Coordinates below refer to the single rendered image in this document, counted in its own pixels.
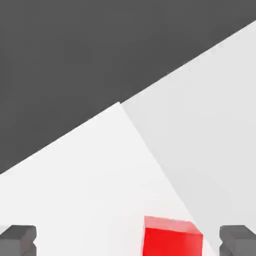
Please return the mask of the small red cube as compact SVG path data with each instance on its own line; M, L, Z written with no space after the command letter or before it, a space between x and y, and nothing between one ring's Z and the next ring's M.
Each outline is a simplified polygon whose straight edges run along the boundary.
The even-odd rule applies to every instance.
M141 256L202 256L203 238L190 221L145 216Z

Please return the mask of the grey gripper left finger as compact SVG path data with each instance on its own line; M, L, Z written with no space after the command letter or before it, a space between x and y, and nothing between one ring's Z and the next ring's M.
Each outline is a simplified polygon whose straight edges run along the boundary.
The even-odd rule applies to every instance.
M37 256L34 225L11 225L0 234L0 256Z

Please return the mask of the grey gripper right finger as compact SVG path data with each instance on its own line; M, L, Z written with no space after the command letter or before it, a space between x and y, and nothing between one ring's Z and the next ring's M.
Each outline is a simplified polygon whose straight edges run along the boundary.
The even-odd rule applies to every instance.
M256 256L256 234L245 225L222 225L219 256Z

